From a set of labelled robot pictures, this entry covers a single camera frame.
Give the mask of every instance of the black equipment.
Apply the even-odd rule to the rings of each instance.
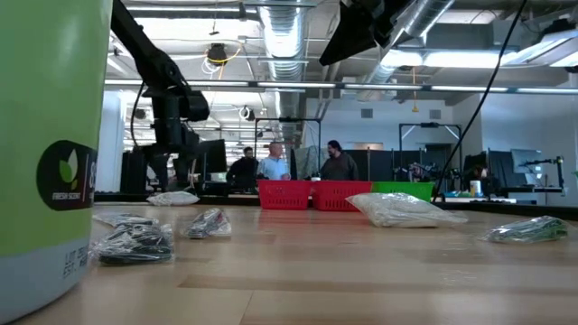
[[[558,173],[558,187],[564,189],[564,172],[562,169],[564,158],[562,158],[561,156],[556,156],[555,159],[542,159],[542,152],[539,150],[512,149],[511,152],[512,152],[512,160],[514,162],[514,172],[519,173],[529,172],[532,174],[539,174],[542,173],[542,168],[540,164],[542,163],[555,164],[556,171]]]
[[[403,128],[405,126],[410,126],[410,129],[407,130],[407,132],[405,134],[402,134],[403,132]],[[408,124],[408,123],[401,123],[399,124],[399,165],[400,167],[403,167],[403,156],[406,152],[404,152],[403,150],[403,142],[404,142],[404,138],[406,138],[406,136],[408,136],[416,127],[421,127],[421,128],[439,128],[439,127],[443,127],[445,128],[450,134],[452,134],[456,139],[458,139],[458,148],[460,150],[460,167],[459,170],[462,170],[461,167],[461,143],[459,141],[459,139],[461,138],[461,126],[460,125],[446,125],[446,124],[439,124],[439,123],[435,123],[435,122],[431,122],[431,123],[413,123],[413,124]],[[454,133],[452,131],[452,128],[455,128],[455,130],[457,131],[457,134]]]
[[[225,140],[203,141],[197,146],[195,173],[227,172]]]
[[[199,137],[188,121],[204,121],[209,117],[209,104],[200,91],[191,90],[176,63],[156,48],[136,23],[121,0],[113,0],[110,29],[135,59],[136,69],[148,87],[143,94],[153,100],[156,143],[142,146],[144,157],[161,180],[166,177],[166,164],[158,163],[159,155],[178,153],[194,156]]]
[[[357,0],[340,3],[340,23],[319,58],[326,66],[369,50],[390,45],[397,17],[413,0]]]

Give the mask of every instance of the wooden table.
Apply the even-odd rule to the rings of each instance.
[[[172,223],[207,207],[99,206]],[[360,213],[226,207],[233,236],[176,238],[174,262],[94,266],[18,324],[576,324],[578,244],[476,239],[515,217],[467,225],[372,227]],[[93,237],[108,231],[95,224]]]

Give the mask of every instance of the person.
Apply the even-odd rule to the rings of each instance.
[[[287,169],[287,162],[281,159],[283,147],[280,143],[269,144],[269,156],[261,161],[257,169],[257,175],[272,181],[289,181],[291,174]]]
[[[341,149],[340,143],[331,140],[327,143],[329,159],[322,167],[322,180],[357,181],[359,179],[358,165],[353,158]]]
[[[253,156],[253,148],[243,149],[244,156],[234,162],[227,172],[227,182],[240,187],[251,187],[255,184],[255,170],[259,162]]]

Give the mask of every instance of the man in blue shirt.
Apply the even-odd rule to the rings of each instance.
[[[291,174],[287,169],[287,162],[281,159],[283,147],[279,143],[269,144],[269,156],[261,161],[257,169],[257,175],[262,174],[272,181],[291,180]]]

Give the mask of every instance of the logo sticker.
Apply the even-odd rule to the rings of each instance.
[[[42,200],[58,211],[92,206],[97,151],[71,141],[51,144],[42,154],[36,183]]]

